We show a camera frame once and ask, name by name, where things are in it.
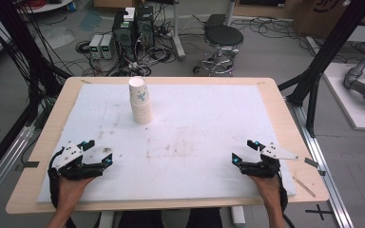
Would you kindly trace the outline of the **grey bench power supply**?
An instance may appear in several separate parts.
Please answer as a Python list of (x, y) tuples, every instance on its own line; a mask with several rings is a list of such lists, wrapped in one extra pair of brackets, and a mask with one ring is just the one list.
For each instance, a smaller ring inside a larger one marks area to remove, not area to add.
[(92, 59), (102, 59), (103, 54), (101, 51), (102, 35), (96, 34), (89, 43), (89, 50)]
[(113, 57), (115, 48), (113, 37), (110, 34), (105, 34), (101, 42), (101, 50), (104, 59), (111, 59)]

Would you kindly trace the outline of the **brown cardboard box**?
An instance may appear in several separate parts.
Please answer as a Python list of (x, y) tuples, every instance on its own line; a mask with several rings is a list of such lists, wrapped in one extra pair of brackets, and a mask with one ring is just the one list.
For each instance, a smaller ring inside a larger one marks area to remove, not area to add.
[(304, 0), (298, 8), (292, 28), (298, 36), (327, 38), (346, 9), (355, 0)]

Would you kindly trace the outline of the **white board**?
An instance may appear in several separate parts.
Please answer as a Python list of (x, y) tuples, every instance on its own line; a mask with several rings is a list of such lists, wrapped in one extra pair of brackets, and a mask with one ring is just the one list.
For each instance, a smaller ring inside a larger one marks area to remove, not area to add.
[(345, 74), (352, 67), (354, 67), (352, 64), (331, 63), (324, 72), (324, 78), (352, 128), (365, 130), (365, 100), (361, 94), (343, 85)]

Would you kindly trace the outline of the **thin wooden stick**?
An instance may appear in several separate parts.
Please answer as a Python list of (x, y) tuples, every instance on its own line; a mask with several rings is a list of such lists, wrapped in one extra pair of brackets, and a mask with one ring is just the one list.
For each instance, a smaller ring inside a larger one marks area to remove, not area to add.
[(312, 196), (313, 198), (316, 197), (316, 194), (303, 181), (299, 180), (296, 177), (293, 177), (293, 180), (296, 181), (298, 185), (300, 185), (310, 196)]

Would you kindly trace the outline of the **person's legs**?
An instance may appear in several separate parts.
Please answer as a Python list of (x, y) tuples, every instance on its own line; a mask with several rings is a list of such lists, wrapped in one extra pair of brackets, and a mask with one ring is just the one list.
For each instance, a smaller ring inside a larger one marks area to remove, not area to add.
[(222, 228), (219, 208), (122, 212), (118, 228)]

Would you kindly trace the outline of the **aluminium rail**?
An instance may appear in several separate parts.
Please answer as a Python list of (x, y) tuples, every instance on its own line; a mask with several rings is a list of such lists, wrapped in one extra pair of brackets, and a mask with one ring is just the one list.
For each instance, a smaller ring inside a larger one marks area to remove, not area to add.
[(34, 126), (24, 126), (4, 149), (3, 158), (0, 160), (0, 185), (14, 166), (21, 153), (27, 147), (35, 132)]
[(314, 164), (319, 175), (327, 187), (329, 194), (329, 204), (333, 215), (336, 219), (338, 228), (355, 228), (351, 217), (346, 209), (346, 206), (341, 198), (341, 195), (336, 187), (334, 178), (330, 172), (328, 163), (326, 162), (318, 141), (309, 130), (306, 128), (306, 113), (302, 107), (287, 104), (289, 110), (292, 112), (295, 122), (298, 124), (299, 132), (305, 141)]

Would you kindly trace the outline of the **grey stand leg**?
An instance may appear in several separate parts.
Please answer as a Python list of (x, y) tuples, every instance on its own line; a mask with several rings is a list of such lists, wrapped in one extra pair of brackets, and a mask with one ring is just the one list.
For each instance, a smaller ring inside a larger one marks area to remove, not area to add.
[(172, 45), (178, 61), (185, 59), (185, 51), (179, 36), (179, 0), (172, 0), (173, 2), (173, 29), (171, 30)]

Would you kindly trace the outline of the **person's left hand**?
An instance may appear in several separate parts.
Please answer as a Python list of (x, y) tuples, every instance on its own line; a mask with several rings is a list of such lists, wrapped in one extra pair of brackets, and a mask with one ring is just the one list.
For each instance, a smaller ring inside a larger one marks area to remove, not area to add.
[(67, 180), (60, 178), (59, 198), (57, 209), (65, 212), (72, 212), (76, 207), (85, 188), (93, 181), (93, 178), (83, 180)]

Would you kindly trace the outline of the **black round stool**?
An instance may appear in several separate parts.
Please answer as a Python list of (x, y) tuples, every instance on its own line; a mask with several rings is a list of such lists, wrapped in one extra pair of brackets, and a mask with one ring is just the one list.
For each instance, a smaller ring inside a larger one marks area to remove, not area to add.
[(232, 76), (234, 69), (234, 51), (243, 43), (242, 33), (226, 25), (209, 27), (204, 31), (204, 42), (215, 49), (203, 54), (192, 71), (197, 74), (201, 69), (208, 75), (228, 74)]

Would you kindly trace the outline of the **black computer tower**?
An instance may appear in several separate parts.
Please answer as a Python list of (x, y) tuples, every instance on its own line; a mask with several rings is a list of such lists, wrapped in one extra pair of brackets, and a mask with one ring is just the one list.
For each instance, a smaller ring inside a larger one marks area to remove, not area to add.
[(119, 11), (113, 21), (112, 33), (117, 43), (117, 51), (122, 53), (125, 58), (131, 62), (136, 61), (134, 45), (136, 42), (136, 27), (134, 21), (126, 21), (125, 10)]
[(154, 47), (153, 12), (152, 6), (141, 6), (136, 12), (139, 40), (146, 49)]

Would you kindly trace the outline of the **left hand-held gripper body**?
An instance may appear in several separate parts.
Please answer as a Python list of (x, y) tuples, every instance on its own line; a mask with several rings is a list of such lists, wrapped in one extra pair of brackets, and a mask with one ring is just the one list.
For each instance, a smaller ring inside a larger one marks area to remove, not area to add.
[(54, 164), (54, 168), (59, 175), (70, 181), (102, 176), (105, 170), (103, 164), (101, 162), (83, 163), (83, 154), (86, 151), (82, 151), (77, 145), (74, 142), (68, 142), (60, 150), (59, 160)]

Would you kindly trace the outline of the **white foam mat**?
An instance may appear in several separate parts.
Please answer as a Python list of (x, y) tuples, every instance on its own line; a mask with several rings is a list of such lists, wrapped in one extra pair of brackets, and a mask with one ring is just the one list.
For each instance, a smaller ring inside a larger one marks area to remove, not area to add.
[(127, 85), (87, 84), (56, 147), (94, 141), (83, 161), (113, 163), (84, 201), (251, 199), (256, 185), (233, 165), (258, 162), (248, 141), (269, 144), (275, 131), (254, 85), (150, 85), (153, 119), (137, 124)]

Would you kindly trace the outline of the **white table leg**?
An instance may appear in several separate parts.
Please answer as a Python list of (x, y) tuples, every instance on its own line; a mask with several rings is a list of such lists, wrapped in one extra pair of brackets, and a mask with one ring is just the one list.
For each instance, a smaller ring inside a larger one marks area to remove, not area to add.
[(231, 210), (231, 217), (232, 223), (236, 228), (243, 228), (245, 226), (245, 215), (242, 206), (232, 206)]

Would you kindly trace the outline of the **stack of white paper cups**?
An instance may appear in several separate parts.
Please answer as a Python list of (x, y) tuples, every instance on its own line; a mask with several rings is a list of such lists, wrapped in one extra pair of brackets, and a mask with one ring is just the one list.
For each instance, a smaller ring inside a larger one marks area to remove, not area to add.
[(152, 103), (144, 77), (131, 77), (128, 81), (129, 101), (133, 120), (137, 124), (149, 124), (153, 120)]

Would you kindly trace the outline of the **black metal frame post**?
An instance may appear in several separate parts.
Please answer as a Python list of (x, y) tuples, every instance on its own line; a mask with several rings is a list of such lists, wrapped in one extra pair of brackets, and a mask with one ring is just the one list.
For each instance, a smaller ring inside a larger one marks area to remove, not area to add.
[(305, 127), (312, 138), (316, 136), (315, 116), (319, 81), (364, 16), (365, 0), (351, 0), (311, 64), (298, 76), (278, 85), (279, 91), (295, 86), (294, 91), (286, 97), (295, 107), (302, 107), (304, 99), (309, 97)]
[(37, 119), (38, 105), (57, 98), (65, 80), (72, 77), (38, 48), (21, 15), (27, 8), (20, 6), (18, 1), (0, 0), (0, 45), (28, 85), (29, 104), (0, 142), (0, 161), (22, 127)]

